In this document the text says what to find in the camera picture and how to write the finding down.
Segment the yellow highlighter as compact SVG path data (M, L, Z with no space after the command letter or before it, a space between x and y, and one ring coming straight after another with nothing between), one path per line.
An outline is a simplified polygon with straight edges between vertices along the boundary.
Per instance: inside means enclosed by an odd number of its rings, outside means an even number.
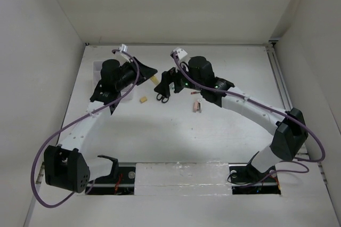
M158 80L156 77L151 77L150 79L151 79L151 81L152 81L153 83L155 83L155 84L158 84L158 83L159 83L159 80Z

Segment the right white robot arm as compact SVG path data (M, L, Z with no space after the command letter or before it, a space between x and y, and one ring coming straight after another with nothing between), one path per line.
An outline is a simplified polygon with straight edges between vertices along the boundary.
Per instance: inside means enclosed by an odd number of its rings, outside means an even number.
M292 161L308 137L302 128L305 122L300 110L264 109L259 102L252 104L252 98L243 95L232 82L215 76L211 63L203 56L192 57L181 70L173 67L164 71L154 91L169 98L170 84L175 93L184 88L200 91L206 101L248 118L273 136L272 142L257 152L243 170L251 181L259 181L281 161Z

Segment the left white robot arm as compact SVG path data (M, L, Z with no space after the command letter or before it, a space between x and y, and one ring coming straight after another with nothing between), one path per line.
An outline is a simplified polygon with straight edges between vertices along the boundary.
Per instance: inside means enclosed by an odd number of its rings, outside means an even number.
M86 150L99 143L99 128L115 111L121 92L133 84L144 83L156 73L156 69L136 58L124 64L115 59L102 63L101 78L87 108L88 116L58 145L49 145L44 151L48 185L81 193L92 180L103 178L111 183L118 178L118 159L105 155L85 159Z

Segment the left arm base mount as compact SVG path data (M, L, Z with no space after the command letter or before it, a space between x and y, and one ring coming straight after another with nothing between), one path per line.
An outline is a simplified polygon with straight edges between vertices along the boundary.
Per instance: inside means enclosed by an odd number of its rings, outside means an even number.
M99 177L87 185L86 195L134 195L136 163L119 163L114 174Z

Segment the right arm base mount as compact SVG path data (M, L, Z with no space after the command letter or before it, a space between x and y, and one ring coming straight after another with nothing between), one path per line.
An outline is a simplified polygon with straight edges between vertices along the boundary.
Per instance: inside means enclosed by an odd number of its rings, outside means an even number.
M229 166L227 181L231 183L233 195L281 195L280 184L276 173L263 179L263 177L275 170L276 168L273 166L266 173L261 174L260 177L251 177L246 172L246 164L232 164Z

